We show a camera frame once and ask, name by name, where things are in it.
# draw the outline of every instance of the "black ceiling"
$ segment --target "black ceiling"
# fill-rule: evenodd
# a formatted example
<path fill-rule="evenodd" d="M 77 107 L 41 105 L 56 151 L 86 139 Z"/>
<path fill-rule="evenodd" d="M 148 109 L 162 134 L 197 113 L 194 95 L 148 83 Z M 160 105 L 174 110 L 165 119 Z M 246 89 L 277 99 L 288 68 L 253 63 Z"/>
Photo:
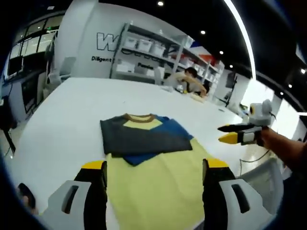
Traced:
<path fill-rule="evenodd" d="M 270 2 L 232 0 L 251 40 L 256 70 L 284 86 L 307 110 L 307 74 L 300 73 L 300 69 L 306 66 L 295 55 L 297 42 L 301 42 L 302 49 L 306 51 L 305 56 L 307 54 L 307 20 L 304 12 L 307 3 L 305 0 L 274 1 L 287 15 L 286 23 L 266 1 Z M 71 0 L 36 2 L 27 21 L 52 12 L 47 11 L 47 6 L 55 6 L 53 11 L 65 10 Z M 163 7 L 157 6 L 157 0 L 147 0 L 146 3 L 139 0 L 100 2 L 130 7 L 160 18 L 190 35 L 226 66 L 232 64 L 237 72 L 251 76 L 250 71 L 246 70 L 250 68 L 250 63 L 243 36 L 223 0 L 164 0 Z M 206 35 L 201 35 L 200 30 L 205 30 Z M 219 54 L 220 50 L 224 51 L 223 55 Z M 287 88 L 288 83 L 292 83 L 292 89 Z M 274 85 L 270 87 L 280 91 Z"/>

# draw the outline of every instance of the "person sitting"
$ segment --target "person sitting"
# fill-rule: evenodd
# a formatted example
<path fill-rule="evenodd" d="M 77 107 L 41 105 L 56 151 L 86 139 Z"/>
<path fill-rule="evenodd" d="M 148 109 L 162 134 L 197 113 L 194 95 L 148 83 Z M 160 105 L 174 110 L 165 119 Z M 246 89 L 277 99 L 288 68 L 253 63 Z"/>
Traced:
<path fill-rule="evenodd" d="M 207 90 L 197 79 L 197 71 L 193 67 L 189 67 L 183 72 L 172 74 L 165 80 L 164 85 L 176 88 L 182 82 L 188 83 L 188 92 L 200 92 L 201 97 L 206 96 Z"/>

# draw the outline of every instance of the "yellow t-shirt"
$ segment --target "yellow t-shirt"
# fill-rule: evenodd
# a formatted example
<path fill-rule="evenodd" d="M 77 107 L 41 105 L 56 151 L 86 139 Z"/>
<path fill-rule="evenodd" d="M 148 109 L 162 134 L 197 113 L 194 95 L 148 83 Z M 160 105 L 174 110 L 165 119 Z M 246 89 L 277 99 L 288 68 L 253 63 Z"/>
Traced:
<path fill-rule="evenodd" d="M 161 124 L 131 118 L 125 126 L 152 129 Z M 138 166 L 107 155 L 107 195 L 121 229 L 190 229 L 204 219 L 202 160 L 211 155 L 195 138 L 190 143 L 193 150 L 159 154 Z"/>

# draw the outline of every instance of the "window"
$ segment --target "window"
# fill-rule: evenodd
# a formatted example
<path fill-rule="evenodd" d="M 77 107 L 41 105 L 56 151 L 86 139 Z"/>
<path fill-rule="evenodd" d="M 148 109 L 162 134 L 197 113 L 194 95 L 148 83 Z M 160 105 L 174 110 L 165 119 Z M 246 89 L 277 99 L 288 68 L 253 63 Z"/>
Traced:
<path fill-rule="evenodd" d="M 37 31 L 41 31 L 43 29 L 43 27 L 44 27 L 44 24 L 45 24 L 45 20 L 42 20 L 40 22 L 37 22 L 37 23 L 31 25 L 29 27 L 26 35 L 28 36 L 30 34 L 33 34 L 33 33 L 37 32 Z"/>
<path fill-rule="evenodd" d="M 18 43 L 17 45 L 15 45 L 15 46 L 12 48 L 12 50 L 11 50 L 11 55 L 10 55 L 10 59 L 19 56 L 20 48 L 21 48 L 21 43 Z"/>
<path fill-rule="evenodd" d="M 257 80 L 251 79 L 248 83 L 248 88 L 244 93 L 241 104 L 250 106 L 251 103 L 262 103 L 266 99 L 272 101 L 273 96 L 274 91 L 272 89 Z"/>
<path fill-rule="evenodd" d="M 38 46 L 38 52 L 44 52 L 46 50 L 47 46 L 52 41 L 54 34 L 55 32 L 42 35 L 42 38 L 40 39 L 39 46 Z"/>
<path fill-rule="evenodd" d="M 63 19 L 63 15 L 52 17 L 52 18 L 48 18 L 48 21 L 46 23 L 45 29 L 47 29 L 48 27 L 59 26 L 61 24 L 61 22 L 62 22 L 62 19 Z"/>
<path fill-rule="evenodd" d="M 17 32 L 16 37 L 14 39 L 14 43 L 18 42 L 20 39 L 24 37 L 25 29 L 22 29 Z"/>
<path fill-rule="evenodd" d="M 27 56 L 36 53 L 39 37 L 34 37 L 24 41 L 23 48 L 21 51 L 22 56 Z"/>
<path fill-rule="evenodd" d="M 272 125 L 272 129 L 279 134 L 292 139 L 297 124 L 299 115 L 297 111 L 285 100 L 282 100 L 276 120 Z"/>

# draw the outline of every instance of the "brown collar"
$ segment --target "brown collar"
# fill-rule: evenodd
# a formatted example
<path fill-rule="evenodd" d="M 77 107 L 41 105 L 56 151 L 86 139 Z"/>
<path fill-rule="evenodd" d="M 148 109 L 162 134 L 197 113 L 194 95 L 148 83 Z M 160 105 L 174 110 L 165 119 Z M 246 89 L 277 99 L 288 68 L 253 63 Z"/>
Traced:
<path fill-rule="evenodd" d="M 136 117 L 148 117 L 147 120 L 138 120 L 138 119 L 134 119 L 131 116 L 136 116 Z M 148 115 L 129 115 L 129 114 L 124 114 L 124 117 L 129 120 L 129 121 L 133 121 L 136 123 L 149 123 L 152 122 L 154 120 L 154 115 L 153 114 L 148 114 Z"/>

